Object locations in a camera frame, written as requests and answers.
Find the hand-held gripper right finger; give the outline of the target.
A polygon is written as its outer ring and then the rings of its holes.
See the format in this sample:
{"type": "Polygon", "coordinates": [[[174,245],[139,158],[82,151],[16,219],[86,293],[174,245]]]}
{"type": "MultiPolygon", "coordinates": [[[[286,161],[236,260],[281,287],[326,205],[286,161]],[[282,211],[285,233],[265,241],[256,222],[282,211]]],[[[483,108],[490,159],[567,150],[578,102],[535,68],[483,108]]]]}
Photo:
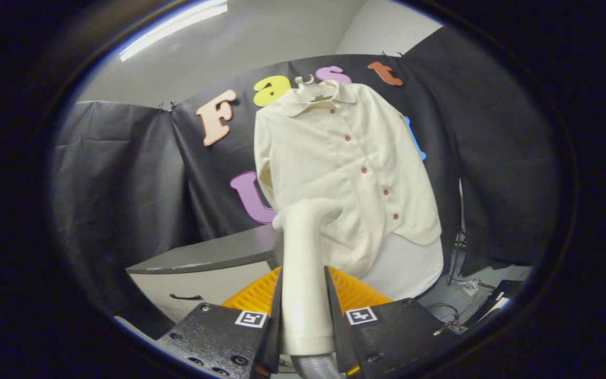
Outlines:
{"type": "Polygon", "coordinates": [[[325,275],[335,356],[346,377],[421,378],[459,342],[416,300],[391,300],[330,266],[325,275]]]}

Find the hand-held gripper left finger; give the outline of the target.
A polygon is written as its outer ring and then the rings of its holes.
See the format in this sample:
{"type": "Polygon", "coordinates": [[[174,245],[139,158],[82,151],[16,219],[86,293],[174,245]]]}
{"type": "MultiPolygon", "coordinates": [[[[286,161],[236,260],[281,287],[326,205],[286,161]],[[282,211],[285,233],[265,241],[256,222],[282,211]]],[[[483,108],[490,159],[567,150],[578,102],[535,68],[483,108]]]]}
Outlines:
{"type": "Polygon", "coordinates": [[[281,268],[223,304],[202,302],[157,340],[191,369],[214,378],[269,378],[278,372],[281,268]]]}

